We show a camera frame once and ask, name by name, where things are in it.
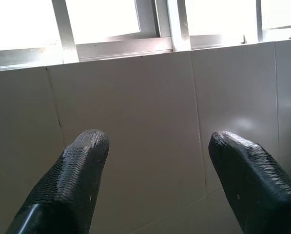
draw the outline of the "wall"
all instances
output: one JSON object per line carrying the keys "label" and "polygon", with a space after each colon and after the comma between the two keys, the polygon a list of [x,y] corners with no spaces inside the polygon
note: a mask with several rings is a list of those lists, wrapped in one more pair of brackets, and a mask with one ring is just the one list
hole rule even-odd
{"label": "wall", "polygon": [[208,141],[291,171],[291,40],[0,72],[0,233],[88,128],[111,141],[91,233],[240,234]]}

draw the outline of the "white tile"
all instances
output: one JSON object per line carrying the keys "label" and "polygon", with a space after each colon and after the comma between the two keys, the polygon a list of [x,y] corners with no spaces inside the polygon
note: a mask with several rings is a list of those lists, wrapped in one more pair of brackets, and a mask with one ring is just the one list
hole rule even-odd
{"label": "white tile", "polygon": [[0,233],[62,150],[45,69],[0,72]]}
{"label": "white tile", "polygon": [[291,157],[291,40],[276,42],[280,160]]}
{"label": "white tile", "polygon": [[213,234],[242,234],[237,219],[230,207],[223,189],[209,195],[209,209],[212,216]]}
{"label": "white tile", "polygon": [[205,195],[190,52],[49,74],[66,143],[88,128],[110,138],[92,232],[126,233]]}
{"label": "white tile", "polygon": [[129,234],[210,234],[210,220],[207,200],[203,198]]}
{"label": "white tile", "polygon": [[192,51],[207,192],[221,188],[211,134],[230,131],[278,157],[274,43]]}

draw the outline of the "tile grout line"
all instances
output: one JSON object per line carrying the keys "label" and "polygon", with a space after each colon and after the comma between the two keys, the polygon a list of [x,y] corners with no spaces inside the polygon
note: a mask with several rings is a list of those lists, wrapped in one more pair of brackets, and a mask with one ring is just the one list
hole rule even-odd
{"label": "tile grout line", "polygon": [[53,99],[54,109],[55,109],[56,114],[57,114],[57,120],[58,120],[58,125],[59,125],[60,131],[61,131],[62,143],[63,143],[63,150],[64,150],[65,147],[66,147],[66,145],[65,145],[65,139],[64,139],[62,124],[61,124],[61,122],[59,120],[60,118],[59,118],[59,114],[58,114],[58,106],[57,106],[56,99],[54,97],[54,90],[53,90],[53,86],[52,86],[52,83],[51,83],[51,77],[50,77],[50,73],[49,73],[49,68],[48,67],[44,67],[44,68],[46,70],[47,77],[48,77],[48,83],[49,83],[49,86],[50,86],[50,91],[51,91],[51,95],[52,95],[52,99]]}
{"label": "tile grout line", "polygon": [[204,158],[204,150],[203,150],[203,144],[202,144],[202,138],[201,138],[201,126],[200,126],[200,120],[199,120],[199,110],[198,110],[198,103],[197,103],[197,91],[196,91],[196,83],[195,83],[195,74],[194,74],[194,68],[193,68],[193,58],[192,58],[192,51],[190,53],[190,59],[191,59],[191,68],[192,68],[192,75],[193,75],[193,83],[194,83],[194,92],[195,92],[195,104],[196,104],[196,114],[197,114],[197,124],[198,124],[198,137],[199,137],[199,143],[200,143],[200,153],[202,155],[202,161],[203,161],[203,170],[204,170],[204,185],[205,185],[205,194],[207,195],[207,178],[206,178],[206,162]]}
{"label": "tile grout line", "polygon": [[276,85],[278,162],[281,163],[281,155],[280,155],[280,117],[279,117],[279,114],[278,114],[279,111],[278,111],[278,82],[277,82],[276,42],[274,42],[274,62],[275,62],[275,85]]}

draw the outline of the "window pane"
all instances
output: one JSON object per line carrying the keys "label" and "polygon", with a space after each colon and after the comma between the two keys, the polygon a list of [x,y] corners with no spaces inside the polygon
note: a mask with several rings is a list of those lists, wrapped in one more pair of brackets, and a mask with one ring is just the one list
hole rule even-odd
{"label": "window pane", "polygon": [[263,30],[291,26],[291,0],[262,0]]}
{"label": "window pane", "polygon": [[75,44],[140,32],[135,0],[66,0]]}
{"label": "window pane", "polygon": [[51,0],[0,0],[0,50],[60,43]]}
{"label": "window pane", "polygon": [[249,0],[185,0],[189,33],[213,35],[243,33]]}

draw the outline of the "glass pane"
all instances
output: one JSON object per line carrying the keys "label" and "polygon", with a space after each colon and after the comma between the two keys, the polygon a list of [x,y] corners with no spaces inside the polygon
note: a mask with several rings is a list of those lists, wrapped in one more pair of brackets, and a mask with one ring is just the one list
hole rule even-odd
{"label": "glass pane", "polygon": [[135,0],[66,0],[75,44],[140,32]]}
{"label": "glass pane", "polygon": [[263,30],[291,26],[291,0],[262,0]]}
{"label": "glass pane", "polygon": [[0,50],[60,43],[51,0],[0,0]]}
{"label": "glass pane", "polygon": [[185,0],[189,33],[214,35],[243,33],[249,0]]}

